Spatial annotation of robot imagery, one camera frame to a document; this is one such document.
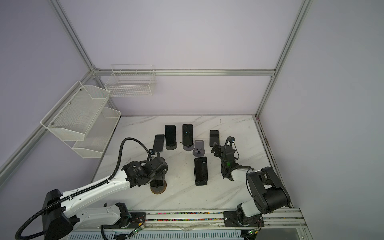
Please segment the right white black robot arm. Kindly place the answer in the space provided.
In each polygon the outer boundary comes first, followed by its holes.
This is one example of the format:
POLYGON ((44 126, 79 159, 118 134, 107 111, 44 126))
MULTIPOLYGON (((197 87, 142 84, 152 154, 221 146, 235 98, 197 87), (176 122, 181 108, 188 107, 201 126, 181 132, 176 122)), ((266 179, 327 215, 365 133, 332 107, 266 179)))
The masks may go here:
POLYGON ((222 177, 244 183, 251 196, 249 201, 237 207, 236 218, 240 226, 250 225, 253 221, 260 223, 262 215, 291 204, 288 191, 272 167, 255 170, 237 163, 239 157, 235 156, 238 151, 234 137, 227 137, 223 146, 214 143, 211 153, 221 160, 222 177))

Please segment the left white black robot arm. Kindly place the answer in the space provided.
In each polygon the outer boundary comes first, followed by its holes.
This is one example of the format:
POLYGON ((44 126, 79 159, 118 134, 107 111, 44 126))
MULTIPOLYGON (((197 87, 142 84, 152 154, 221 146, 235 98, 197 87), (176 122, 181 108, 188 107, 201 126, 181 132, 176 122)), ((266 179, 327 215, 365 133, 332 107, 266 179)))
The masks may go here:
POLYGON ((117 166, 113 173, 93 184, 61 193, 52 190, 46 195, 42 214, 46 240, 59 240, 73 230, 102 226, 107 229, 134 228, 143 223, 145 215, 131 215, 125 203, 109 207, 90 206, 114 193, 133 187, 152 185, 163 191, 168 165, 159 155, 145 161, 117 166))

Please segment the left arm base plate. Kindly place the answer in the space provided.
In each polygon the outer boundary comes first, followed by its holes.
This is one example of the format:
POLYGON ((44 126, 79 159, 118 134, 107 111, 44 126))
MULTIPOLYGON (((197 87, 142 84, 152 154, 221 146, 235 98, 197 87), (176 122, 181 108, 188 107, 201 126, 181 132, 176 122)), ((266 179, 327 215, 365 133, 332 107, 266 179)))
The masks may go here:
POLYGON ((131 217, 124 223, 122 229, 136 229, 145 224, 147 216, 145 212, 133 212, 130 214, 131 217))

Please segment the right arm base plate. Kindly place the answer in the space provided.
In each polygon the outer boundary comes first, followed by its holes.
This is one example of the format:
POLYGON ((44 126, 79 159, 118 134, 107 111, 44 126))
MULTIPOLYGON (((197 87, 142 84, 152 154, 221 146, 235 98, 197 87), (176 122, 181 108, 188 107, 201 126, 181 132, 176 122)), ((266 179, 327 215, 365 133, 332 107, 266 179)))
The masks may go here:
POLYGON ((224 211, 225 227, 264 227, 264 219, 261 214, 252 217, 246 217, 241 211, 224 211))

